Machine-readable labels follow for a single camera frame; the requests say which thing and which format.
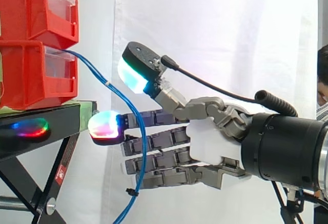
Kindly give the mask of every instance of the blue cable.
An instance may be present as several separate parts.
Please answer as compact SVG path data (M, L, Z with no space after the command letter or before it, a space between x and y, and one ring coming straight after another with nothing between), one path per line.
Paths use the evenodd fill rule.
M143 121L143 118L137 108L133 105L133 103L123 94L121 93L116 87L114 87L112 84L108 84L109 82L105 79L105 77L96 69L96 67L87 60L84 56L82 56L79 53L76 53L74 51L70 50L64 50L64 52L70 53L77 58L79 58L93 73L93 75L99 80L103 85L105 85L108 89L110 89L112 92L114 92L117 96L119 96L131 109L133 114L136 116L137 121L140 126L141 130L141 136L142 136L142 165L141 165L141 171L140 176L137 181L137 185L135 188L135 192L138 193L141 187L142 180L144 179L145 171L146 171L146 163L147 163L147 136L146 136L146 127L145 123ZM126 206L126 208L122 211L122 213L117 217L117 219L113 222L113 224L119 224L121 223L129 211L131 210L134 202L136 201L136 196L132 196L129 204Z

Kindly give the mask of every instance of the led light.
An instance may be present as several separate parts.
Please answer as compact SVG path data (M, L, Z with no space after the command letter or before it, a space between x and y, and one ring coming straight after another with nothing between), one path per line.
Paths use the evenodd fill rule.
M19 137L37 138L49 130L49 124L43 118L35 118L14 123L11 128Z
M121 58L117 67L118 75L121 80L127 85L134 93L143 93L148 81L140 74L134 71L125 61Z
M114 111L104 111L92 116L88 123L90 135L93 138L117 138L117 115Z

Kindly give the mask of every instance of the warning sticker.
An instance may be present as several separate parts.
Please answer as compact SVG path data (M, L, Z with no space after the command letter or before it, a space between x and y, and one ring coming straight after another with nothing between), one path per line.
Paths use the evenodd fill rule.
M57 170L57 173L56 173L56 176L55 176L55 181L60 186L63 184L64 178L65 178L65 175L66 175L66 171L67 171L67 168L64 167L63 165L60 165L58 170Z

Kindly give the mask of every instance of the black table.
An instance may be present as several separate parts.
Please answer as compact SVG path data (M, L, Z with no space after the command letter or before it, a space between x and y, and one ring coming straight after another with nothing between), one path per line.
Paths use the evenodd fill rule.
M28 211L34 216L32 224L65 224L55 210L56 199L63 184L79 133L87 129L96 102L71 101L63 106L17 112L0 110L0 178L17 198L0 196L0 209ZM4 129L23 120L42 118L49 125L47 137L37 142L25 139L5 139ZM46 186L41 190L17 156L63 140L50 171Z

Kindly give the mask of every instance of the metal leg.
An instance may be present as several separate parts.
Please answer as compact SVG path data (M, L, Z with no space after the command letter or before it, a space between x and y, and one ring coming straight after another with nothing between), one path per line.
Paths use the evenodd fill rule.
M78 136L63 140L43 192L16 157L0 161L0 178L18 197L0 197L0 209L29 211L34 215L32 224L66 224L56 211L56 199Z
M50 172L47 184L37 210L41 216L33 219L32 224L65 224L59 213L55 210L56 199L62 187L66 171L71 161L79 134L72 135L63 140L57 158Z
M42 192L16 157L0 162L0 178L33 215L38 215L34 203Z
M0 196L0 210L28 211L29 209L16 197Z

